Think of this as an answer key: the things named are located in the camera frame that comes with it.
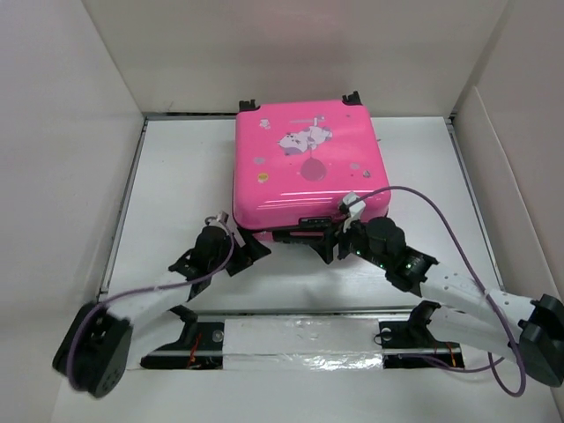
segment screw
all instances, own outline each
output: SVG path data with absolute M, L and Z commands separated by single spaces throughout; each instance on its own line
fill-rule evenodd
M 223 330 L 215 330 L 211 334 L 211 340 L 213 342 L 222 342 L 223 341 Z

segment cartoon sticker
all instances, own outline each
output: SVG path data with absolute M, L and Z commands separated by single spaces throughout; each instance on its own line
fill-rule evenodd
M 315 117 L 312 122 L 312 126 L 300 132 L 288 132 L 278 141 L 278 145 L 282 147 L 286 156 L 303 154 L 308 150 L 313 151 L 319 145 L 323 144 L 325 141 L 329 141 L 333 137 L 330 128 L 318 126 L 319 122 L 317 117 Z
M 265 183 L 266 181 L 268 181 L 268 174 L 265 173 L 258 174 L 258 181 L 260 183 Z

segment black joint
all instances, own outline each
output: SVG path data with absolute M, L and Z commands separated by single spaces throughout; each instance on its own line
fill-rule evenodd
M 546 294 L 531 304 L 535 306 L 531 316 L 519 322 L 525 370 L 533 379 L 559 387 L 564 381 L 564 305 Z
M 91 302 L 77 313 L 53 359 L 53 369 L 67 375 L 67 360 L 78 326 L 96 307 Z M 121 380 L 130 351 L 133 327 L 101 308 L 86 325 L 74 355 L 72 375 L 77 389 L 89 392 L 95 398 L 106 396 Z
M 362 106 L 362 101 L 360 101 L 360 95 L 358 91 L 352 92 L 352 94 L 343 96 L 343 103 L 346 106 Z
M 254 112 L 259 108 L 260 106 L 256 105 L 255 99 L 239 101 L 239 112 Z

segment white connector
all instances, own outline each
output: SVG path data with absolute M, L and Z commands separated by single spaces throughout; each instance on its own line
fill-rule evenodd
M 354 203 L 359 198 L 360 197 L 356 195 L 354 192 L 349 192 L 343 198 L 343 200 L 341 200 L 341 204 L 344 204 L 348 207 L 349 204 Z M 346 218 L 345 223 L 343 224 L 343 233 L 345 233 L 349 229 L 349 227 L 351 227 L 351 224 L 355 220 L 360 220 L 360 216 L 362 216 L 362 213 L 364 212 L 366 206 L 367 205 L 364 201 L 359 201 L 358 203 L 355 203 L 352 206 L 348 207 L 348 217 Z

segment black bracket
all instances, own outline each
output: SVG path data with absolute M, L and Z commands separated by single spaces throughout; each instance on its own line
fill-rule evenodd
M 421 368 L 432 365 L 420 356 L 438 359 L 450 367 L 464 368 L 463 356 L 456 343 L 436 341 L 427 329 L 430 316 L 440 305 L 432 301 L 422 301 L 410 314 L 406 321 L 379 322 L 380 333 L 375 342 L 382 346 L 384 352 L 384 368 Z
M 179 339 L 141 359 L 148 369 L 215 370 L 223 367 L 223 322 L 198 322 L 193 311 L 179 306 L 171 311 L 185 322 Z M 176 352 L 175 356 L 165 352 Z
M 254 112 L 259 108 L 261 107 L 256 105 L 255 99 L 239 101 L 239 112 Z
M 346 106 L 362 106 L 362 101 L 360 101 L 360 95 L 358 91 L 352 92 L 352 94 L 344 95 L 343 102 Z

